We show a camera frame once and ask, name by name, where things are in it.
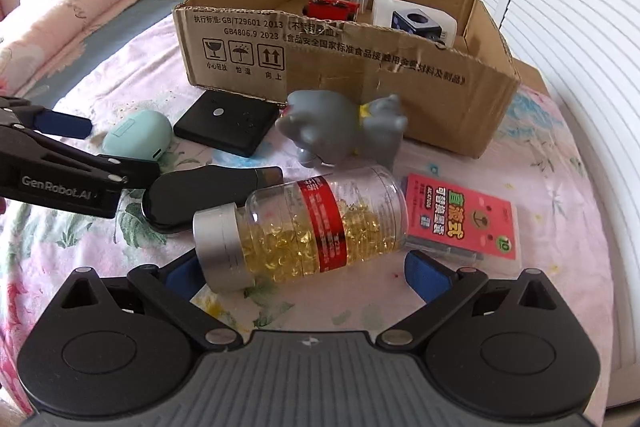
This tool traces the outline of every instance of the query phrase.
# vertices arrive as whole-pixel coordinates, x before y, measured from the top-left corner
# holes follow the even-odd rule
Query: red toy car
[[[306,17],[332,21],[354,21],[360,4],[343,0],[311,0],[302,9]]]

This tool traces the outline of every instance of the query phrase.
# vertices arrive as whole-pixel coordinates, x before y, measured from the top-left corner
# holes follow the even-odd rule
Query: floral tablecloth
[[[201,93],[187,83],[168,17],[102,63],[57,110],[94,122],[91,139],[66,142],[98,153],[105,133],[125,115],[151,108],[175,123]],[[183,140],[174,141],[161,158],[164,171],[209,163],[279,165],[287,180],[316,173],[297,163],[295,147],[275,130],[249,159]],[[481,159],[406,142],[396,165],[513,201],[523,265],[548,274],[600,354],[602,375],[587,409],[600,423],[612,350],[609,253],[587,172],[556,104],[523,87]],[[122,276],[139,264],[162,266],[193,248],[191,233],[167,237],[151,230],[141,198],[141,190],[124,194],[111,220],[18,202],[0,217],[0,382],[25,411],[30,406],[15,365],[20,346],[74,268],[93,266],[103,277]],[[404,282],[403,259],[403,253],[391,254],[298,282],[260,282],[229,295],[203,289],[194,301],[245,336],[254,328],[364,329],[375,335],[422,305]]]

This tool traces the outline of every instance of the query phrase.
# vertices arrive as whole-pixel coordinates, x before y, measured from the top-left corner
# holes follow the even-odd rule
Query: gray cat figurine
[[[396,94],[358,106],[327,90],[294,91],[276,128],[299,147],[303,167],[338,165],[348,156],[376,161],[391,170],[407,119]]]

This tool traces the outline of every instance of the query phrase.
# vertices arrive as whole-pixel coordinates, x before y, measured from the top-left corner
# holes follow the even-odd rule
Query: black oval device
[[[221,204],[244,206],[258,188],[282,183],[279,167],[229,169],[207,165],[160,176],[146,191],[142,213],[160,233],[191,230],[193,214]]]

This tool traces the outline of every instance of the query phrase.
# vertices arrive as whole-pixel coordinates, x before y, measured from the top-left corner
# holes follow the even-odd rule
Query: clear bottle
[[[198,212],[193,235],[212,291],[275,282],[366,261],[402,248],[407,211],[399,185],[376,166],[256,190]]]

